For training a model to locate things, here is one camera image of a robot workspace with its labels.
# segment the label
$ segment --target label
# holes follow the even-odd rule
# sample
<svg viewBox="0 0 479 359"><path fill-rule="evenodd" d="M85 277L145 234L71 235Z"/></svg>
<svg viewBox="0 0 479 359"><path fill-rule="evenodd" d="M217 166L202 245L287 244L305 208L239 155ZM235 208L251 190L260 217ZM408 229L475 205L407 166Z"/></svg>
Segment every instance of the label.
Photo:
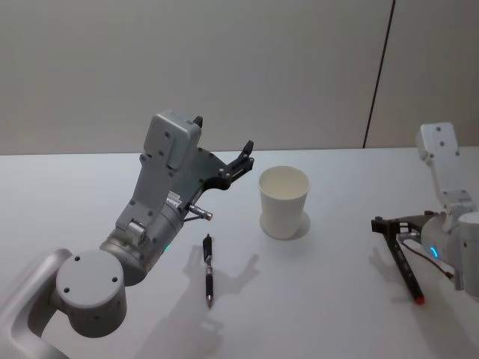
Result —
<svg viewBox="0 0 479 359"><path fill-rule="evenodd" d="M181 206L181 203L182 203L180 199L180 195L170 191L168 193L168 198L166 198L166 203L169 203L174 208L178 208L179 206Z"/></svg>

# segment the paper cup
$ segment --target paper cup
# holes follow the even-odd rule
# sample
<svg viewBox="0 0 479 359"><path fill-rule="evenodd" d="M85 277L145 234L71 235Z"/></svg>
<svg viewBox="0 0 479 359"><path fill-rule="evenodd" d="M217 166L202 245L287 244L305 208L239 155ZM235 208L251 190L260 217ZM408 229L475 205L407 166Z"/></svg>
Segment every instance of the paper cup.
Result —
<svg viewBox="0 0 479 359"><path fill-rule="evenodd" d="M277 239L294 236L301 224L309 188L308 177L293 167L272 167L261 174L260 222L266 234Z"/></svg>

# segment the black pen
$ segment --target black pen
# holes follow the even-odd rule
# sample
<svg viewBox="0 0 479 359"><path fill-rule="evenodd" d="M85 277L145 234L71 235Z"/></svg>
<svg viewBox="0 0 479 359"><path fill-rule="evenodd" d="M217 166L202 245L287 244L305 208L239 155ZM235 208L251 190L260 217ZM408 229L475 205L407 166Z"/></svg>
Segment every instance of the black pen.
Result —
<svg viewBox="0 0 479 359"><path fill-rule="evenodd" d="M213 267L211 261L213 260L213 240L210 234L203 239L203 259L206 264L206 296L208 307L213 305Z"/></svg>

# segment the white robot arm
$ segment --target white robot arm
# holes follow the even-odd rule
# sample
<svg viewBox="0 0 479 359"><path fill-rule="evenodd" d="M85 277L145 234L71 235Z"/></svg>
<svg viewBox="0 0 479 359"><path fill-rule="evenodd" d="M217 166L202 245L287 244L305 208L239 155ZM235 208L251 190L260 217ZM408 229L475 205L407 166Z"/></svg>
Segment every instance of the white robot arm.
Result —
<svg viewBox="0 0 479 359"><path fill-rule="evenodd" d="M189 212L212 218L195 205L202 193L228 189L253 167L251 141L228 165L197 147L202 125L201 117L187 120L174 111L151 120L135 191L100 249L43 256L8 290L0 304L1 359L68 359L41 340L56 310L85 337L103 337L121 325L125 286L146 277Z"/></svg>
<svg viewBox="0 0 479 359"><path fill-rule="evenodd" d="M416 303L423 304L424 296L398 244L407 239L421 243L434 258L452 266L455 289L464 289L479 301L479 212L463 186L454 128L450 123L423 125L416 143L420 158L431 168L436 195L445 212L428 211L391 220L376 217L371 222L373 232L384 235Z"/></svg>
<svg viewBox="0 0 479 359"><path fill-rule="evenodd" d="M463 186L460 151L450 123L421 126L416 136L419 156L431 168L434 187L445 215L430 219L421 244L435 258L454 268L457 290L479 300L479 212Z"/></svg>

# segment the table surface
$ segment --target table surface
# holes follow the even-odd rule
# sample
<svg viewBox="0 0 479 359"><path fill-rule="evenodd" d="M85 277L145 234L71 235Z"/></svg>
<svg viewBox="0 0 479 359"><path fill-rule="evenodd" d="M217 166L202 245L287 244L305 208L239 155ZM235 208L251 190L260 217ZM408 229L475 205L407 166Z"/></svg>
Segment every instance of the table surface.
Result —
<svg viewBox="0 0 479 359"><path fill-rule="evenodd" d="M479 147L462 149L479 199ZM220 153L231 160L235 153ZM122 326L80 337L56 313L43 338L72 359L476 358L479 304L406 252L426 296L412 303L370 220L440 210L416 149L257 152L254 170L198 202L211 222L185 225L147 278L127 289ZM309 231L278 241L259 227L268 167L306 172ZM73 253L107 237L132 194L136 154L0 157L0 289L42 251ZM204 300L201 240L215 238L216 301Z"/></svg>

